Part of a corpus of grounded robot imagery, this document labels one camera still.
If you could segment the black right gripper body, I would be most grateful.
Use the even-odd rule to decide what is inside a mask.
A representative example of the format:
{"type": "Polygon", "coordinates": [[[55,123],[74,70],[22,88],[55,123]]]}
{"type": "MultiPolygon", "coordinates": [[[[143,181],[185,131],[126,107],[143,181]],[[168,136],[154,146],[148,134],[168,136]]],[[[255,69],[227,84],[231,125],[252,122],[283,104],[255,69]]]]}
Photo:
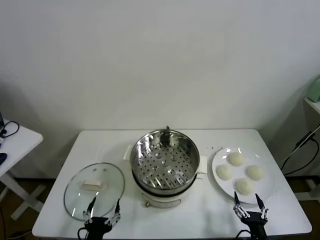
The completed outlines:
{"type": "Polygon", "coordinates": [[[241,222],[248,226],[251,240],[267,240],[268,236],[265,230],[265,224],[268,222],[262,218],[260,212],[248,212],[249,217],[241,217],[241,222]]]}

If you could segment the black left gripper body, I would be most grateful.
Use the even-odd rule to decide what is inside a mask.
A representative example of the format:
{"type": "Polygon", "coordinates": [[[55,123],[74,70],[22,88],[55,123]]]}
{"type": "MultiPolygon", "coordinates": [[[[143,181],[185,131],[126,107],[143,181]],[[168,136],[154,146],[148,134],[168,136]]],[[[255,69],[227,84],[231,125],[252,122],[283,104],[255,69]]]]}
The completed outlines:
{"type": "Polygon", "coordinates": [[[102,240],[103,236],[112,230],[112,223],[108,218],[92,217],[85,221],[84,228],[87,231],[87,240],[102,240]]]}

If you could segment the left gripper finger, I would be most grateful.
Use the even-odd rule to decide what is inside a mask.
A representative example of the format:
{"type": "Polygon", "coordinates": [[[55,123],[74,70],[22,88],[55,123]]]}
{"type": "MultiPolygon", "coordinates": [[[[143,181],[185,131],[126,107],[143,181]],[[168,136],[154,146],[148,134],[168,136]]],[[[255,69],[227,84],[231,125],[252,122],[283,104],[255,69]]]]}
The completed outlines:
{"type": "Polygon", "coordinates": [[[109,217],[104,224],[110,227],[114,227],[121,219],[121,214],[120,214],[120,199],[117,200],[115,210],[113,213],[113,216],[109,217]]]}
{"type": "Polygon", "coordinates": [[[96,197],[93,198],[93,200],[89,203],[87,209],[83,211],[83,217],[84,217],[84,224],[92,223],[92,210],[94,208],[96,197]]]}

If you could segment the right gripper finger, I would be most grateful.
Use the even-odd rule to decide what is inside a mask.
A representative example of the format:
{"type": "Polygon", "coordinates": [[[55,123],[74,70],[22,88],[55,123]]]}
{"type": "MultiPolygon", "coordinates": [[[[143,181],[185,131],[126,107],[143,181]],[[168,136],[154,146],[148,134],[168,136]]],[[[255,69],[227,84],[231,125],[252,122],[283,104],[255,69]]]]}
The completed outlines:
{"type": "Polygon", "coordinates": [[[237,217],[240,220],[250,218],[250,214],[246,210],[244,210],[244,208],[241,206],[240,200],[239,200],[239,197],[238,197],[236,191],[234,191],[234,207],[233,207],[233,211],[235,212],[235,214],[237,215],[237,217]]]}
{"type": "Polygon", "coordinates": [[[263,200],[259,197],[259,195],[257,193],[255,194],[255,197],[256,197],[258,207],[260,209],[260,217],[261,217],[261,219],[267,221],[268,220],[267,213],[268,213],[269,209],[265,207],[263,200]]]}

